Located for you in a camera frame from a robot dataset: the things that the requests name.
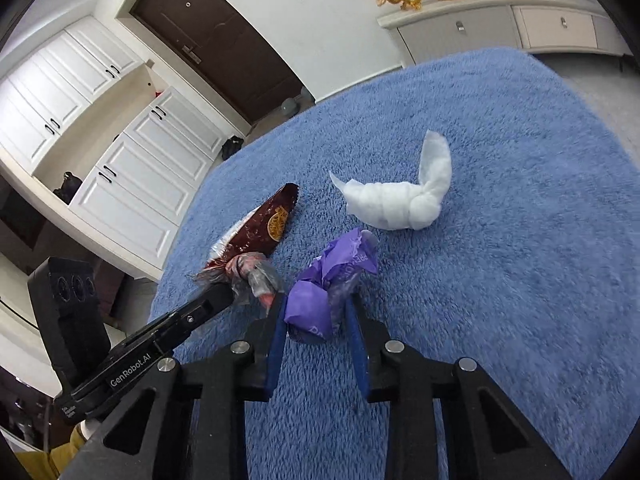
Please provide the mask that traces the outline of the white tissue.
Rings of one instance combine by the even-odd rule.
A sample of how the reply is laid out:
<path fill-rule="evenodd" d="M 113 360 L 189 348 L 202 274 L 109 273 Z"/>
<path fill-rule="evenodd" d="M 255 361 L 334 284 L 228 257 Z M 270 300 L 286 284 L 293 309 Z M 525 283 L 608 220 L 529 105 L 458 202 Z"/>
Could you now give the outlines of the white tissue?
<path fill-rule="evenodd" d="M 452 178 L 450 148 L 442 134 L 427 130 L 416 183 L 361 183 L 342 181 L 333 172 L 329 176 L 345 200 L 347 213 L 367 226 L 385 231 L 420 231 L 442 211 Z"/>

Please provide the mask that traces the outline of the dark brown entrance door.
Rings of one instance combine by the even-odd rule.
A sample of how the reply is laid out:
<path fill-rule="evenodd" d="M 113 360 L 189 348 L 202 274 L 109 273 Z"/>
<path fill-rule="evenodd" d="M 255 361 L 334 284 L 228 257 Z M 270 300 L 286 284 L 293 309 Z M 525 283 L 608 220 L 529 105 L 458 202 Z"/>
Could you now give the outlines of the dark brown entrance door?
<path fill-rule="evenodd" d="M 131 14 L 251 124 L 303 89 L 276 50 L 226 0 L 137 0 Z"/>

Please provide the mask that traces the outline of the blue fluffy blanket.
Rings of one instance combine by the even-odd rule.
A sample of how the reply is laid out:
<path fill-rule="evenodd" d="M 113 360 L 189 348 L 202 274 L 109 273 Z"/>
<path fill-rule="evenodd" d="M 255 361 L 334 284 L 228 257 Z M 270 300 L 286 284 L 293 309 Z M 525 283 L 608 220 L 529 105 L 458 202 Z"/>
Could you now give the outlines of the blue fluffy blanket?
<path fill-rule="evenodd" d="M 357 225 L 333 180 L 415 181 L 427 131 L 450 145 L 442 212 L 378 233 L 362 302 L 427 358 L 476 359 L 574 478 L 600 478 L 639 416 L 639 171 L 521 51 L 392 73 L 242 148 L 198 190 L 151 313 L 182 306 L 216 240 L 288 182 L 299 198 L 272 262 L 292 285 Z"/>

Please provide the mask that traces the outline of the grey slippers pair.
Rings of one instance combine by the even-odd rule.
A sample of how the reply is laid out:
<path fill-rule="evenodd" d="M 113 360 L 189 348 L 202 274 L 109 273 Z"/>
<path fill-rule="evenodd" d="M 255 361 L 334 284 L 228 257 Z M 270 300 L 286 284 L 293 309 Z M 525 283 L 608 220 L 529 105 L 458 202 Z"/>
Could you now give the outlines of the grey slippers pair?
<path fill-rule="evenodd" d="M 286 98 L 282 102 L 280 112 L 284 117 L 292 118 L 307 108 L 314 106 L 315 102 L 314 96 L 306 87 L 303 87 L 297 96 Z"/>

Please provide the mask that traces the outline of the clear red wrapper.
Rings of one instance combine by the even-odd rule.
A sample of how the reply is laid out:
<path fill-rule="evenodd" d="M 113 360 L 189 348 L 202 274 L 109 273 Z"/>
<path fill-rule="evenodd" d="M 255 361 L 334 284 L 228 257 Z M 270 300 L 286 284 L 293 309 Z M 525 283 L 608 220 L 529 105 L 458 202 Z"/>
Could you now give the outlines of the clear red wrapper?
<path fill-rule="evenodd" d="M 243 252 L 233 257 L 224 268 L 238 306 L 259 302 L 268 312 L 277 294 L 283 292 L 282 278 L 261 252 Z"/>

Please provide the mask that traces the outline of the white upper wall cabinets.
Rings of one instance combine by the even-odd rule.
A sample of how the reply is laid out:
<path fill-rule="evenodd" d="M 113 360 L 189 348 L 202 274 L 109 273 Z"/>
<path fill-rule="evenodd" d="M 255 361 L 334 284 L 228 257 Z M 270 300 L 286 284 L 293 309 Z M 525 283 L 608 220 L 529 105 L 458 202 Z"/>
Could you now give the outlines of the white upper wall cabinets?
<path fill-rule="evenodd" d="M 1 81 L 1 146 L 28 174 L 89 106 L 142 65 L 92 16 L 32 52 Z"/>

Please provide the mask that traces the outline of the white grey TV cabinet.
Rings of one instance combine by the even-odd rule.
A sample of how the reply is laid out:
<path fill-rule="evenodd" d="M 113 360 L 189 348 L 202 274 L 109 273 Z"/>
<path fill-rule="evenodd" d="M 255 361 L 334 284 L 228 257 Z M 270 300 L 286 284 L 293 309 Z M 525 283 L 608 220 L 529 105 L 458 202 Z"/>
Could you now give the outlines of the white grey TV cabinet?
<path fill-rule="evenodd" d="M 600 4 L 589 0 L 451 0 L 378 18 L 407 67 L 485 48 L 620 56 L 631 50 Z"/>

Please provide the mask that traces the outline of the dark brown snack bag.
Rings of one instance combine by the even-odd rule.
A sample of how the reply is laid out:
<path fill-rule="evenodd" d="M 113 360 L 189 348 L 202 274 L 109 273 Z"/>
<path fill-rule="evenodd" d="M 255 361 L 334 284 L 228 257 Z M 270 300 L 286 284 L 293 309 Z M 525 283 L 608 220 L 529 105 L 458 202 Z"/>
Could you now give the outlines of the dark brown snack bag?
<path fill-rule="evenodd" d="M 195 275 L 200 281 L 224 279 L 227 264 L 239 255 L 260 252 L 269 257 L 279 245 L 288 218 L 298 200 L 299 187 L 287 183 L 259 207 L 254 208 L 222 234 L 209 252 L 204 268 Z"/>

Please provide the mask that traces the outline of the purple plastic bag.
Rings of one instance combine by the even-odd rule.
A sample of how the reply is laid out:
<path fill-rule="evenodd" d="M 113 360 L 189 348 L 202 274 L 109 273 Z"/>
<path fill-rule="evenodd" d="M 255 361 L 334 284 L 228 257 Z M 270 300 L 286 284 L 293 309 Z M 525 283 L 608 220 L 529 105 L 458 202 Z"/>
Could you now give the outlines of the purple plastic bag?
<path fill-rule="evenodd" d="M 324 344 L 336 336 L 363 273 L 378 273 L 378 238 L 356 228 L 331 240 L 288 292 L 284 322 L 290 337 Z"/>

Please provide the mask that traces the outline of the black shoes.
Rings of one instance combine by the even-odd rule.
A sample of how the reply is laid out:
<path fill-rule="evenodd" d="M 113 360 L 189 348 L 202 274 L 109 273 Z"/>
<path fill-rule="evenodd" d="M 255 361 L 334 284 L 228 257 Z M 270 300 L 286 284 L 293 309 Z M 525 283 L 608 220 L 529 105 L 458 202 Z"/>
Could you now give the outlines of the black shoes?
<path fill-rule="evenodd" d="M 228 160 L 231 156 L 236 154 L 244 145 L 244 139 L 240 136 L 232 136 L 226 142 L 221 149 L 221 158 Z"/>

